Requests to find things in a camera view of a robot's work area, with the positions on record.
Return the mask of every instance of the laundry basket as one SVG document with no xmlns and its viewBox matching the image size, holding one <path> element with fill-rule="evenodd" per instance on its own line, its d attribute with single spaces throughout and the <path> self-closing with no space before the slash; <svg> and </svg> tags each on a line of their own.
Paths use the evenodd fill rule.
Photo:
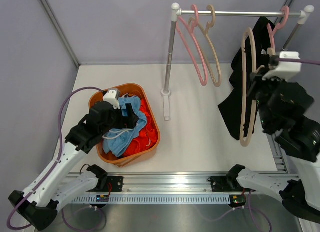
<svg viewBox="0 0 320 232">
<path fill-rule="evenodd" d="M 155 128 L 157 136 L 158 136 L 158 140 L 152 148 L 145 150 L 145 151 L 142 151 L 140 153 L 136 153 L 136 154 L 128 156 L 128 157 L 124 157 L 124 158 L 117 158 L 111 151 L 109 151 L 108 153 L 105 153 L 104 149 L 103 149 L 103 140 L 96 146 L 98 155 L 104 162 L 112 163 L 112 164 L 117 165 L 119 167 L 123 167 L 123 166 L 129 165 L 129 164 L 131 165 L 131 164 L 141 162 L 143 160 L 147 160 L 147 159 L 153 157 L 157 151 L 157 146 L 160 142 L 160 131 L 159 131 L 157 122 L 155 120 L 155 116 L 154 116 L 152 109 L 150 107 L 149 101 L 147 99 L 146 93 L 140 85 L 135 84 L 135 83 L 126 83 L 123 85 L 116 86 L 114 88 L 118 88 L 120 90 L 121 96 L 126 93 L 131 93 L 131 94 L 137 95 L 141 99 L 145 99 L 146 104 L 147 104 L 147 109 L 148 109 L 148 112 L 149 112 L 151 120 L 152 120 L 151 123 L 152 123 L 153 127 Z M 101 101 L 102 99 L 103 99 L 103 95 L 101 92 L 95 93 L 90 98 L 89 107 L 92 107 L 97 101 Z"/>
</svg>

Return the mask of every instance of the clothes rack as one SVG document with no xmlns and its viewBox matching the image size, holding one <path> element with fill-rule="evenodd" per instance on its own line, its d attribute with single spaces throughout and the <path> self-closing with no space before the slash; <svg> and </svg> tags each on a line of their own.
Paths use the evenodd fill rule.
<svg viewBox="0 0 320 232">
<path fill-rule="evenodd" d="M 310 14 L 314 11 L 314 6 L 308 5 L 303 10 L 298 12 L 290 12 L 290 18 L 298 18 L 297 24 L 292 30 L 291 34 L 289 35 L 288 39 L 286 40 L 283 50 L 287 50 L 289 47 L 290 42 L 292 41 L 293 37 L 303 25 Z M 198 11 L 199 15 L 211 15 L 210 10 Z M 174 43 L 175 43 L 175 34 L 176 34 L 176 26 L 178 16 L 181 15 L 192 15 L 195 14 L 193 10 L 183 10 L 180 8 L 179 3 L 173 3 L 171 6 L 171 28 L 170 28 L 170 39 L 169 39 L 169 49 L 168 49 L 168 57 L 166 63 L 166 71 L 165 71 L 165 81 L 164 81 L 164 88 L 161 91 L 163 96 L 163 111 L 164 111 L 164 118 L 165 120 L 170 120 L 170 100 L 169 96 L 171 95 L 171 91 L 169 89 L 170 83 L 170 74 L 171 74 L 171 66 L 172 66 L 172 56 L 174 50 Z M 215 14 L 217 16 L 246 16 L 246 17 L 283 17 L 285 15 L 284 12 L 251 12 L 251 11 L 216 11 Z"/>
</svg>

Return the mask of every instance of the hanger hook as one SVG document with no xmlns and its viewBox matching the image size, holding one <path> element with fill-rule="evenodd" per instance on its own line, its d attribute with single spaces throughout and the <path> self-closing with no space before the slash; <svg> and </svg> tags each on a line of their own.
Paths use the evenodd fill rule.
<svg viewBox="0 0 320 232">
<path fill-rule="evenodd" d="M 198 24 L 199 24 L 199 12 L 198 12 L 198 7 L 196 6 L 196 4 L 192 4 L 191 9 L 193 9 L 194 13 L 195 13 L 195 19 L 191 22 L 191 27 L 190 27 L 190 30 L 193 33 L 194 28 L 196 26 L 198 26 Z"/>
<path fill-rule="evenodd" d="M 209 4 L 206 8 L 211 11 L 211 22 L 207 22 L 205 27 L 205 33 L 208 33 L 209 29 L 216 23 L 216 10 L 212 4 Z"/>
<path fill-rule="evenodd" d="M 288 5 L 284 5 L 282 8 L 281 8 L 281 11 L 284 12 L 284 17 L 283 17 L 283 21 L 282 23 L 277 23 L 274 30 L 277 31 L 278 29 L 281 29 L 283 28 L 287 21 L 288 21 L 288 18 L 289 18 L 289 13 L 290 13 L 290 8 Z"/>
</svg>

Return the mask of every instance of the metal pole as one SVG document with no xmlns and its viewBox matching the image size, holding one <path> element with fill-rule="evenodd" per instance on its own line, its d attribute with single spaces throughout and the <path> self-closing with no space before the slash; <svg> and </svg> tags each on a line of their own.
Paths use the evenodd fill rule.
<svg viewBox="0 0 320 232">
<path fill-rule="evenodd" d="M 286 42 L 284 43 L 284 46 L 282 47 L 282 50 L 286 51 L 289 48 L 289 45 L 292 41 L 292 39 L 294 38 L 294 36 L 297 34 L 298 30 L 300 29 L 300 27 L 305 24 L 305 22 L 307 21 L 307 19 L 309 18 L 310 14 L 315 10 L 315 7 L 312 5 L 308 5 L 306 6 L 302 13 L 304 13 L 304 16 L 298 19 L 297 24 L 295 25 L 294 29 L 292 30 L 292 32 L 290 33 L 288 39 L 286 40 Z"/>
<path fill-rule="evenodd" d="M 165 82 L 164 82 L 165 92 L 169 91 L 169 82 L 170 82 L 170 74 L 171 74 L 172 55 L 174 51 L 176 26 L 177 26 L 177 22 L 171 21 L 168 60 L 166 62 L 166 70 L 165 70 Z"/>
<path fill-rule="evenodd" d="M 48 15 L 48 18 L 50 19 L 53 27 L 55 28 L 55 30 L 56 30 L 56 32 L 57 32 L 58 36 L 60 37 L 60 39 L 61 39 L 61 41 L 62 41 L 62 43 L 63 43 L 66 51 L 67 51 L 68 54 L 70 55 L 70 58 L 72 59 L 72 61 L 73 61 L 73 63 L 75 64 L 75 66 L 76 66 L 77 68 L 79 68 L 79 66 L 80 66 L 81 64 L 80 64 L 80 62 L 79 62 L 79 60 L 78 60 L 75 52 L 73 51 L 73 49 L 72 49 L 69 41 L 67 40 L 67 38 L 66 38 L 66 36 L 65 36 L 65 34 L 64 34 L 64 32 L 63 32 L 60 24 L 59 24 L 59 22 L 57 21 L 55 15 L 54 15 L 54 13 L 53 13 L 53 10 L 52 10 L 52 8 L 51 8 L 50 5 L 49 5 L 48 0 L 39 0 L 39 1 L 41 2 L 41 4 L 42 4 L 42 6 L 43 6 L 43 8 L 44 8 L 44 10 L 45 10 L 45 12 L 46 12 L 46 14 Z"/>
<path fill-rule="evenodd" d="M 294 0 L 285 0 L 283 6 L 288 5 L 290 7 L 293 2 Z M 274 24 L 280 23 L 282 20 L 283 20 L 283 17 L 277 17 L 274 21 Z"/>
<path fill-rule="evenodd" d="M 297 31 L 299 30 L 299 28 L 301 27 L 302 25 L 297 23 L 294 27 L 294 29 L 292 30 L 292 32 L 290 33 L 288 39 L 286 40 L 286 42 L 284 43 L 284 46 L 282 47 L 282 50 L 283 51 L 286 51 L 288 50 L 288 47 L 292 41 L 292 39 L 294 38 L 294 36 L 297 34 Z"/>
<path fill-rule="evenodd" d="M 211 15 L 211 11 L 198 11 L 199 15 Z M 181 10 L 178 12 L 179 15 L 194 15 L 194 10 Z M 216 11 L 216 15 L 222 16 L 246 16 L 246 17 L 284 17 L 284 12 L 246 12 L 246 11 Z M 301 11 L 299 12 L 290 12 L 289 17 L 299 18 L 303 16 Z"/>
</svg>

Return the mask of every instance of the white table surface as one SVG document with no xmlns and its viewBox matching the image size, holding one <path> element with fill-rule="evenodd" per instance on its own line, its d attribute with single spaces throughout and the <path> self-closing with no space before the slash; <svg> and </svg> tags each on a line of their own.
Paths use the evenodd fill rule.
<svg viewBox="0 0 320 232">
<path fill-rule="evenodd" d="M 230 64 L 222 64 L 221 67 L 223 82 L 217 88 L 210 77 L 208 84 L 202 86 L 193 64 L 173 64 L 170 78 L 171 120 L 164 121 L 161 89 L 166 65 L 80 66 L 73 90 L 84 86 L 105 89 L 124 83 L 141 85 L 159 126 L 161 141 L 153 158 L 122 168 L 103 162 L 94 148 L 72 172 L 79 172 L 85 163 L 97 164 L 107 172 L 228 171 L 237 163 L 255 171 L 276 171 L 268 138 L 262 133 L 259 118 L 248 147 L 242 147 L 229 134 L 218 104 L 232 90 L 229 83 L 232 69 Z M 84 90 L 71 98 L 62 127 L 64 137 L 88 113 L 88 102 L 95 92 Z"/>
</svg>

